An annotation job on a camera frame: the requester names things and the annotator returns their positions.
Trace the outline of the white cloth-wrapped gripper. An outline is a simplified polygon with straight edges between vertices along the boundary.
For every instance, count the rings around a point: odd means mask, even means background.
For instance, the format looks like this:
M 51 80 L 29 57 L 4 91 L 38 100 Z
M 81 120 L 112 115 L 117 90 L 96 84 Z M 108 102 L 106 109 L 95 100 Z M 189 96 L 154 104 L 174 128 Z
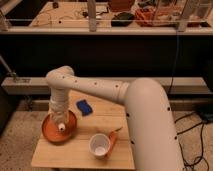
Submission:
M 68 122 L 68 107 L 68 99 L 50 98 L 50 116 L 55 124 L 66 124 Z

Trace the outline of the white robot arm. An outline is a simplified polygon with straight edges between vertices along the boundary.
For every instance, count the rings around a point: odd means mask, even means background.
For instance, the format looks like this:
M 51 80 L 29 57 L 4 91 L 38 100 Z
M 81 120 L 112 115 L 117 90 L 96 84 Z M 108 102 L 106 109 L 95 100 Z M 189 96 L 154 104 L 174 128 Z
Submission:
M 68 91 L 76 90 L 125 108 L 136 171 L 185 171 L 170 103 L 164 88 L 150 78 L 130 83 L 76 77 L 69 66 L 51 70 L 49 107 L 64 112 Z

